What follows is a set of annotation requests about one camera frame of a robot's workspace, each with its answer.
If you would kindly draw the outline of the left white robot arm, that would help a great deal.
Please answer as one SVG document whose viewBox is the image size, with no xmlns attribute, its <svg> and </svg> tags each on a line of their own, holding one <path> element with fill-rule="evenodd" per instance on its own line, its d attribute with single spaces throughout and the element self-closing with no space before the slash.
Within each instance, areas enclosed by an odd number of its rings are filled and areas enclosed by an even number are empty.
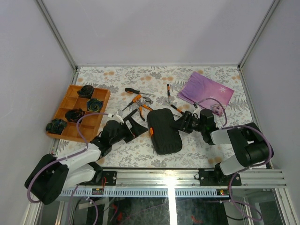
<svg viewBox="0 0 300 225">
<path fill-rule="evenodd" d="M 69 155 L 44 155 L 25 181 L 27 198 L 31 203 L 49 205 L 61 192 L 82 183 L 106 183 L 103 169 L 97 161 L 111 152 L 120 141 L 126 143 L 147 132 L 130 115 L 122 119 L 113 115 L 100 135 L 86 142 L 86 146 Z"/>
</svg>

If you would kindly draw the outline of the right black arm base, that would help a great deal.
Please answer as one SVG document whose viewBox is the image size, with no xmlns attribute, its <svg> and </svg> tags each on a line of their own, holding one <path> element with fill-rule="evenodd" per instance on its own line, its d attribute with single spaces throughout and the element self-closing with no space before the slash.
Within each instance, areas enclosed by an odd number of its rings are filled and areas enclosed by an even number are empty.
<svg viewBox="0 0 300 225">
<path fill-rule="evenodd" d="M 200 186 L 203 187 L 220 187 L 229 186 L 233 177 L 231 175 L 223 175 L 219 170 L 215 169 L 198 169 Z"/>
</svg>

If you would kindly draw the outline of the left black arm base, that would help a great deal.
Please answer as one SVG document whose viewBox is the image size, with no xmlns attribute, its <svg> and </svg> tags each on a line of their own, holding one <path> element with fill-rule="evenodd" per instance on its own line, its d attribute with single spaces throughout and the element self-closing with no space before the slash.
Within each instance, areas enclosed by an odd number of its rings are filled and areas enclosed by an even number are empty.
<svg viewBox="0 0 300 225">
<path fill-rule="evenodd" d="M 116 171 L 102 171 L 96 172 L 92 180 L 90 181 L 92 185 L 104 185 L 115 186 L 117 181 Z"/>
</svg>

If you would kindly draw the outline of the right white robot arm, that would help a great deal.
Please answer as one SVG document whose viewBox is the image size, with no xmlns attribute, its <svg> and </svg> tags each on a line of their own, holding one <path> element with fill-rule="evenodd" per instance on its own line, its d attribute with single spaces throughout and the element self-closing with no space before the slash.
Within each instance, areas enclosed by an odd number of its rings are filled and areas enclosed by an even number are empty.
<svg viewBox="0 0 300 225">
<path fill-rule="evenodd" d="M 186 111 L 171 126 L 187 134 L 197 131 L 209 145 L 232 146 L 234 155 L 215 165 L 213 177 L 219 185 L 226 184 L 236 172 L 267 164 L 274 156 L 270 142 L 255 123 L 218 128 L 209 109 L 203 109 L 199 114 Z"/>
</svg>

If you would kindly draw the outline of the black plastic tool case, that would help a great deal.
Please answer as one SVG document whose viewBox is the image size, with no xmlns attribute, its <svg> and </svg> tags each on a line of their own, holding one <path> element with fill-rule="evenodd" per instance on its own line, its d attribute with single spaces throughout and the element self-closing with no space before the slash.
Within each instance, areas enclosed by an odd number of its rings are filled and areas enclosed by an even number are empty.
<svg viewBox="0 0 300 225">
<path fill-rule="evenodd" d="M 171 125 L 175 122 L 170 109 L 156 109 L 147 115 L 151 141 L 158 155 L 177 153 L 182 149 L 179 131 Z"/>
</svg>

